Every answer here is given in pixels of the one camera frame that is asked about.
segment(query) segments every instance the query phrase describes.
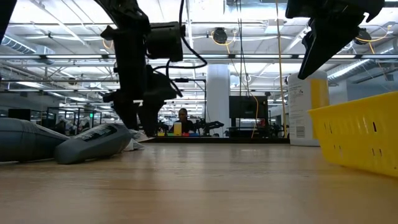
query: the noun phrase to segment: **white column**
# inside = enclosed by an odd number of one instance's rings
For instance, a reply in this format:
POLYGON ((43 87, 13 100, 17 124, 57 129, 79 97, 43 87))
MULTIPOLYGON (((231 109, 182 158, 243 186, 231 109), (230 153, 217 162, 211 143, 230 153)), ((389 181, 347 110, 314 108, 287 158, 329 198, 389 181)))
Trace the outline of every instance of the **white column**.
POLYGON ((228 65, 209 65, 207 68, 207 113, 206 122, 219 121, 223 128, 213 129, 223 137, 223 131, 230 127, 229 121, 229 68, 228 65))

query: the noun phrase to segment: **wooden table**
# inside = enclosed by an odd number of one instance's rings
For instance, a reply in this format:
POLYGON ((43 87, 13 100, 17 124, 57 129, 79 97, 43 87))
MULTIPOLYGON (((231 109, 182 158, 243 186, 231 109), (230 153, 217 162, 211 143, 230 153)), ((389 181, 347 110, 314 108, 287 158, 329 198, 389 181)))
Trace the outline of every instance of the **wooden table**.
POLYGON ((0 223, 398 223, 398 180, 319 148, 148 144, 105 161, 0 165, 0 223))

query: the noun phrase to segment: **basket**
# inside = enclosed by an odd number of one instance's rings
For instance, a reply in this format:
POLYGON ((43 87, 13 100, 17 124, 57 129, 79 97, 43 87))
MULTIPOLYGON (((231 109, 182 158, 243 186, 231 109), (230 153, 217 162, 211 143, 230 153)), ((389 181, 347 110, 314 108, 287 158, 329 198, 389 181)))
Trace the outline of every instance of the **basket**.
POLYGON ((323 156, 398 177, 398 92, 309 111, 323 156))

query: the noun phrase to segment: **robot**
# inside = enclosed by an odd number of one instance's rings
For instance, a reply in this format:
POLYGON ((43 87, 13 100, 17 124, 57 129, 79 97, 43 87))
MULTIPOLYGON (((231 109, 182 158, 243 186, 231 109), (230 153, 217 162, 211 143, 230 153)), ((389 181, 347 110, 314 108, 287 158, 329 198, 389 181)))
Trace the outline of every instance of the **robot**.
MULTIPOLYGON (((146 64, 146 58, 166 58, 163 68, 171 68, 170 62, 183 60, 182 41, 185 26, 182 25, 184 0, 180 5, 178 22, 150 24, 136 0, 94 0, 113 20, 117 29, 108 26, 101 34, 113 40, 117 67, 114 71, 120 79, 120 89, 103 97, 113 101, 114 110, 129 129, 137 129, 137 116, 148 136, 155 136, 157 113, 165 100, 182 96, 166 75, 146 64), (134 100, 143 100, 142 106, 134 100)), ((3 38, 16 0, 2 2, 0 15, 0 39, 3 38)), ((307 78, 327 60, 359 35, 358 27, 368 13, 367 22, 374 19, 384 7, 384 0, 289 0, 286 17, 309 17, 311 31, 303 38, 306 53, 298 77, 307 78)))

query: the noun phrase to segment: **white plastic bottle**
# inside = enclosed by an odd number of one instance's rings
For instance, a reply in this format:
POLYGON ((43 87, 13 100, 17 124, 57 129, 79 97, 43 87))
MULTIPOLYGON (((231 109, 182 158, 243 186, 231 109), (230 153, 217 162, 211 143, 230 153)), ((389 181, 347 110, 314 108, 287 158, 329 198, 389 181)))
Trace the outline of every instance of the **white plastic bottle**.
POLYGON ((297 75, 288 78, 290 144, 319 146, 308 110, 329 105, 328 75, 316 71, 305 80, 297 75))

